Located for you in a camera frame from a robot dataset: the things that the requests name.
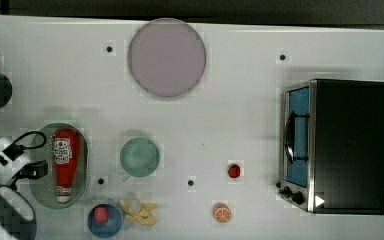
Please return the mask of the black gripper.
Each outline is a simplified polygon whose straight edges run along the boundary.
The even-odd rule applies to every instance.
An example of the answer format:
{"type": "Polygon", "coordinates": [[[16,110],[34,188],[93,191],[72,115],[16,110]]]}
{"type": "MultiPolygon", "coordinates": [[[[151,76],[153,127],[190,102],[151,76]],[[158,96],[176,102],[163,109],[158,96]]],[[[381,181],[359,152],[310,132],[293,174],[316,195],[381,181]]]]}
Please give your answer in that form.
{"type": "Polygon", "coordinates": [[[46,160],[30,163],[24,150],[9,138],[0,139],[0,182],[18,178],[40,179],[48,174],[46,160]]]}

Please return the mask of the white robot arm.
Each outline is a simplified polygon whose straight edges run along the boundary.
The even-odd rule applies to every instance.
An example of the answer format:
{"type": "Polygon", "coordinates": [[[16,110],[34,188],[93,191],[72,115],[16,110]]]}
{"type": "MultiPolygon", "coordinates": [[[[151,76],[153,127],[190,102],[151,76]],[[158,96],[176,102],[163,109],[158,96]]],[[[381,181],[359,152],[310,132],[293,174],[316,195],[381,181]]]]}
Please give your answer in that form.
{"type": "Polygon", "coordinates": [[[33,162],[26,148],[0,138],[0,240],[35,240],[36,213],[18,192],[20,179],[40,179],[48,174],[46,160],[33,162]]]}

